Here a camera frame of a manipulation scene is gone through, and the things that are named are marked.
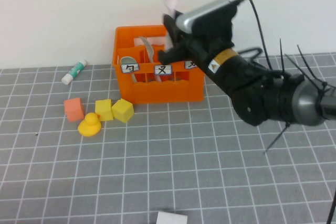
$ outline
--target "orange foam block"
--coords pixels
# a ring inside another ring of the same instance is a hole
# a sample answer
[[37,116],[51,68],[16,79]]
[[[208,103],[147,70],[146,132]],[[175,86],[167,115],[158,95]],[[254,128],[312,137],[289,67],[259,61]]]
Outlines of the orange foam block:
[[69,122],[82,120],[85,117],[84,108],[80,98],[73,98],[64,101],[64,111]]

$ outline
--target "white wall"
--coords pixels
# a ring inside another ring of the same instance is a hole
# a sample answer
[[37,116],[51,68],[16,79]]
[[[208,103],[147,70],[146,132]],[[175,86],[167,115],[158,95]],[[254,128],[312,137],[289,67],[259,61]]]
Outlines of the white wall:
[[[181,0],[185,12],[211,0]],[[268,50],[336,51],[335,0],[254,0]],[[110,63],[114,29],[159,24],[162,0],[0,0],[0,68]],[[249,4],[234,20],[238,49],[261,45]]]

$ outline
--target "orange crate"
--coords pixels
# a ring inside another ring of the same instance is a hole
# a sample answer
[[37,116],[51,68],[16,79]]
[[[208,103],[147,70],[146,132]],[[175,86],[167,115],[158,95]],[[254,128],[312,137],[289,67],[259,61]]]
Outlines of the orange crate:
[[[121,97],[133,104],[161,102],[198,102],[203,100],[204,74],[199,68],[186,69],[185,61],[175,62],[172,73],[160,75],[162,82],[155,81],[154,66],[161,65],[158,51],[164,45],[152,45],[154,63],[150,63],[144,45],[135,46],[134,39],[139,36],[164,37],[166,29],[160,26],[118,27],[115,31],[112,65],[117,75]],[[120,59],[133,57],[139,64],[139,70],[133,72],[137,82],[132,81],[131,73],[123,73]]]

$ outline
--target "plastic spoon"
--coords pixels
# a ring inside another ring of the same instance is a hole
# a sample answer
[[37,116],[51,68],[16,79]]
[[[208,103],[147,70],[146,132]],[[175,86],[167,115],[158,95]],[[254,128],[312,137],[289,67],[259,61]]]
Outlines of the plastic spoon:
[[[124,56],[120,59],[120,64],[137,64],[137,61],[130,56]],[[132,74],[132,80],[138,82],[134,74]]]
[[[146,48],[146,51],[147,51],[147,54],[148,54],[149,62],[150,62],[150,63],[154,63],[154,48],[153,48],[152,45],[148,42],[148,40],[146,40],[145,37],[140,36],[139,38],[142,40],[142,42],[143,42],[144,45],[145,45],[145,48]],[[157,76],[156,74],[154,74],[154,77],[155,77],[155,80],[156,80],[156,81],[159,81],[159,82],[162,81],[161,78],[160,78],[160,76]]]
[[[177,6],[177,3],[179,2],[179,0],[163,0],[164,5],[167,7],[167,9],[169,10],[169,15],[175,19],[175,9]],[[166,34],[166,43],[165,43],[165,50],[168,50],[170,48],[173,47],[173,43],[172,40],[169,36],[169,34]]]

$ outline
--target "yellow foam block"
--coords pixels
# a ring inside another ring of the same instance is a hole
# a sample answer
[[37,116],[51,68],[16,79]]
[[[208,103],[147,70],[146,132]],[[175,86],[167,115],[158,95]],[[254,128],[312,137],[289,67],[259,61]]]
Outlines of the yellow foam block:
[[127,121],[134,115],[133,104],[120,99],[112,106],[113,116],[123,123],[127,123]]
[[111,99],[96,101],[95,113],[99,115],[99,121],[103,122],[113,120],[111,107],[112,107]]

